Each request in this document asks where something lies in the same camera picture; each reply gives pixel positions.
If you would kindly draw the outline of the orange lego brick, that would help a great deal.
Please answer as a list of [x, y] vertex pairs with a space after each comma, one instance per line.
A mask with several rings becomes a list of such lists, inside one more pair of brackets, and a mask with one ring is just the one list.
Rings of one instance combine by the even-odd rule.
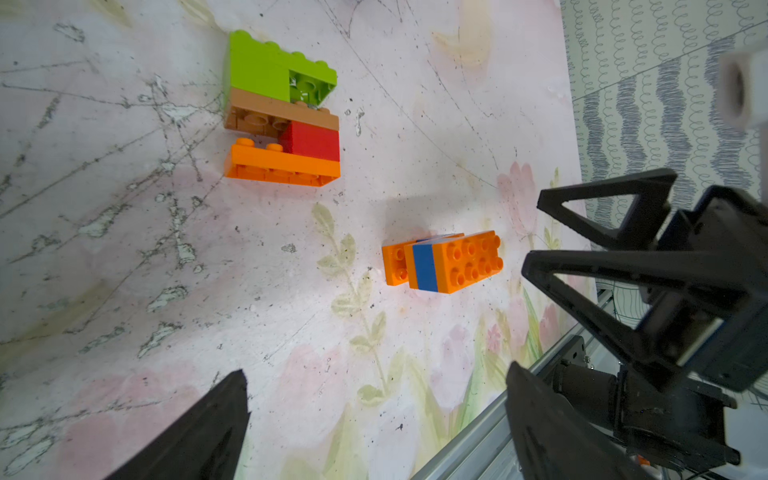
[[[437, 235], [428, 238], [417, 238], [418, 243], [425, 242], [427, 240], [437, 240], [441, 238], [454, 238], [460, 237], [462, 233], [458, 234], [445, 234]], [[404, 256], [404, 246], [411, 241], [384, 245], [381, 248], [381, 254], [384, 265], [384, 276], [386, 284], [389, 286], [398, 286], [408, 283], [408, 273], [406, 269], [406, 262]]]
[[226, 159], [228, 178], [289, 185], [322, 187], [341, 177], [341, 164], [286, 153], [280, 144], [257, 147], [250, 138], [238, 138]]
[[408, 283], [411, 289], [418, 288], [418, 274], [416, 270], [415, 257], [413, 252], [413, 246], [418, 243], [418, 240], [408, 242], [404, 246], [404, 256], [406, 262], [406, 269], [408, 273]]
[[494, 231], [447, 238], [432, 245], [437, 290], [452, 294], [500, 273], [501, 239]]

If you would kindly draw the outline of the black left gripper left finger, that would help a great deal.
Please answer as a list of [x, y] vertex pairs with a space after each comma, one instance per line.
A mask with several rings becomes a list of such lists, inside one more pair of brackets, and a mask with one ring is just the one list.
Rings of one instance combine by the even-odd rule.
[[229, 373], [111, 479], [233, 479], [250, 412], [247, 379]]

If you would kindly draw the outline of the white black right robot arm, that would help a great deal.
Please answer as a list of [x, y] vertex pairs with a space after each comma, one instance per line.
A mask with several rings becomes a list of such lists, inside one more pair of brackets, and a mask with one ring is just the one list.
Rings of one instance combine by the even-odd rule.
[[523, 276], [620, 362], [559, 365], [552, 386], [631, 452], [678, 471], [740, 462], [734, 394], [767, 370], [767, 210], [712, 186], [673, 210], [666, 168], [543, 190], [538, 208], [596, 244], [532, 251]]

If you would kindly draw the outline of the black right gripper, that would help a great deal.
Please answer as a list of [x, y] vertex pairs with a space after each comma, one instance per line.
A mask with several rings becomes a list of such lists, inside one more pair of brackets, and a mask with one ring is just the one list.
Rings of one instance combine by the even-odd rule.
[[[669, 168], [540, 192], [537, 208], [607, 250], [644, 250], [671, 210]], [[594, 218], [569, 205], [597, 202]], [[691, 373], [743, 391], [767, 371], [767, 209], [746, 191], [708, 188], [648, 251], [534, 250], [522, 275], [660, 392]], [[565, 276], [646, 287], [651, 307], [631, 328]]]

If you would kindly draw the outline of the tan lego plate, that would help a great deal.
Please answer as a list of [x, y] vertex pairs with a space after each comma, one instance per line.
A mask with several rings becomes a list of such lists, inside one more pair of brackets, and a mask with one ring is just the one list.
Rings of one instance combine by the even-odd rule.
[[291, 122], [339, 130], [338, 117], [327, 108], [313, 108], [301, 101], [291, 103], [234, 87], [229, 91], [223, 117], [227, 130], [275, 139]]

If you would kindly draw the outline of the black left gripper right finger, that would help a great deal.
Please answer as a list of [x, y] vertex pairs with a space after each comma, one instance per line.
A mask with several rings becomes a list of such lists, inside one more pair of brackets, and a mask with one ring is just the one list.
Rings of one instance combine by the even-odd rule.
[[604, 435], [529, 370], [508, 370], [506, 410], [526, 479], [648, 479]]

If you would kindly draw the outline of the blue lego brick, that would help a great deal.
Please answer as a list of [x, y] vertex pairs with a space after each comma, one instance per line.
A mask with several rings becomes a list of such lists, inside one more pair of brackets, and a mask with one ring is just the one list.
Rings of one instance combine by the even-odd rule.
[[429, 243], [417, 243], [413, 246], [412, 251], [414, 259], [413, 273], [416, 275], [413, 288], [438, 292], [433, 245]]

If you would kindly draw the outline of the green long lego brick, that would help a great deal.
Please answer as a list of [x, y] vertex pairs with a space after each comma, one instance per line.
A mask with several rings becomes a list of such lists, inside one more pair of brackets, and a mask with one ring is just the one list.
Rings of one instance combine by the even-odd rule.
[[337, 86], [337, 73], [324, 61], [287, 52], [244, 31], [229, 34], [223, 70], [223, 100], [234, 88], [290, 103], [319, 106]]

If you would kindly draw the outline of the red lego brick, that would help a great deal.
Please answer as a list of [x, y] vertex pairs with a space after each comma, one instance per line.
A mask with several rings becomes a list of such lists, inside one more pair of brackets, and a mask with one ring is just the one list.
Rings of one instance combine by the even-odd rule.
[[278, 142], [286, 153], [340, 161], [340, 140], [336, 130], [291, 122]]

